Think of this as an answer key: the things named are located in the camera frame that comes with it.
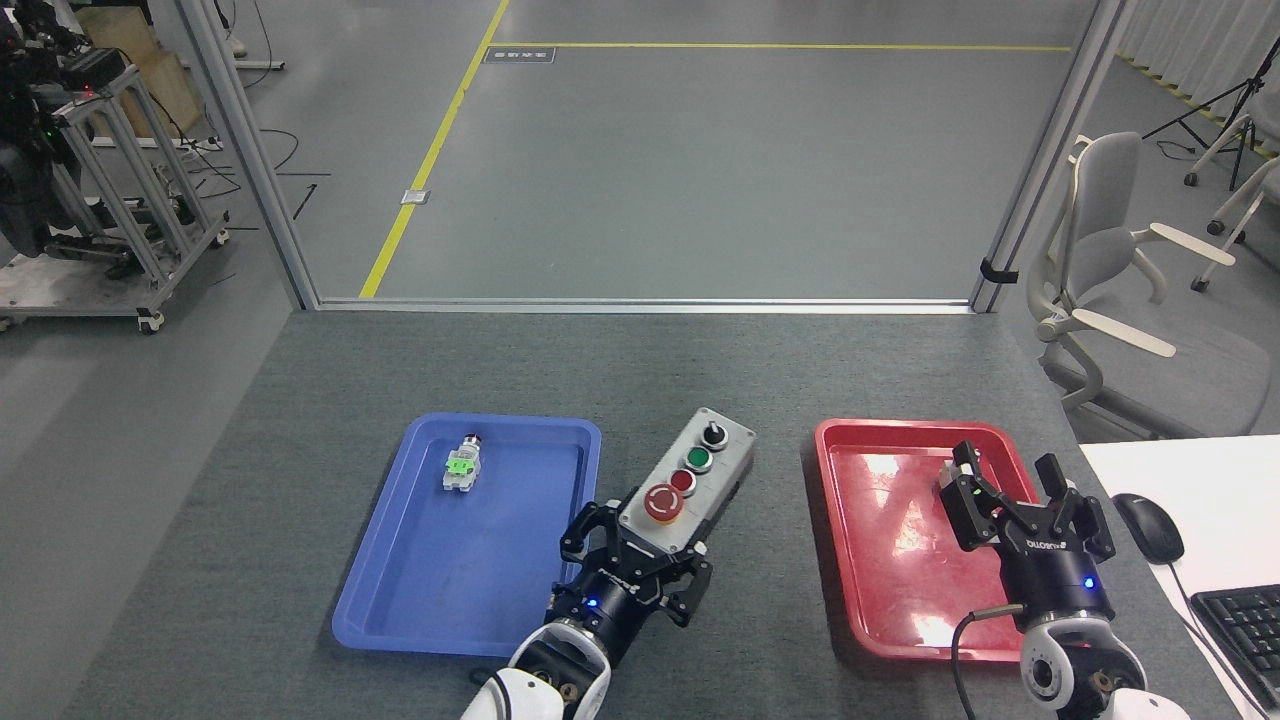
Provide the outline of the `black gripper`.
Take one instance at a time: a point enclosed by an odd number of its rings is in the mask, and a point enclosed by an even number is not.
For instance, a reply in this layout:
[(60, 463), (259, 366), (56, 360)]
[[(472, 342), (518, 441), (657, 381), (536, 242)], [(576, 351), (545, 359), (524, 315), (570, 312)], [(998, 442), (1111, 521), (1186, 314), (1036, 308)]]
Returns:
[(579, 571), (553, 587), (548, 607), (549, 623), (568, 623), (590, 634), (613, 666), (621, 665), (653, 614), (687, 626), (714, 571), (707, 547), (691, 546), (668, 555), (655, 575), (635, 577), (625, 566), (621, 507), (618, 500), (591, 501), (570, 521), (559, 555)]
[[(1114, 609), (1094, 565), (1116, 553), (1101, 502), (1066, 478), (1055, 454), (1038, 457), (1036, 470), (1048, 496), (1048, 533), (1056, 541), (1028, 539), (1039, 530), (1041, 506), (1019, 502), (987, 480), (973, 442), (956, 445), (952, 461), (943, 468), (940, 498), (959, 546), (966, 552), (983, 544), (996, 547), (1007, 601), (1024, 607), (1014, 620), (1020, 633), (1050, 614), (1088, 612), (1112, 620)], [(1021, 538), (1011, 538), (1012, 527)]]

